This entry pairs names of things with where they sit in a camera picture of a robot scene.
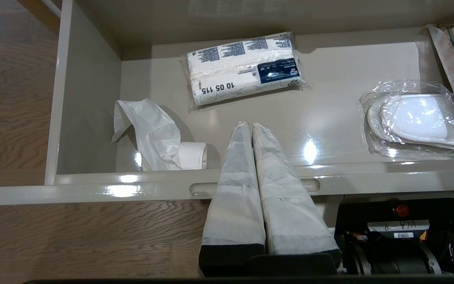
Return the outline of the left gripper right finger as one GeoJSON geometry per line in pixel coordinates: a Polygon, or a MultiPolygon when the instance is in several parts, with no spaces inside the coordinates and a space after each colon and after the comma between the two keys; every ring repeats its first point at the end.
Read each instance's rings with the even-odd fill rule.
{"type": "Polygon", "coordinates": [[[257,123],[252,138],[267,250],[251,259],[253,272],[257,276],[337,275],[342,253],[279,140],[257,123]]]}

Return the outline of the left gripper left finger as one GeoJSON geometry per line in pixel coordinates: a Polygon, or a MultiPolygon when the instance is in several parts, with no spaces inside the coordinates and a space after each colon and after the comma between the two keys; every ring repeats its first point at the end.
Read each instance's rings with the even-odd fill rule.
{"type": "Polygon", "coordinates": [[[243,277],[266,253],[266,233],[250,125],[236,124],[207,212],[198,257],[203,277],[243,277]]]}

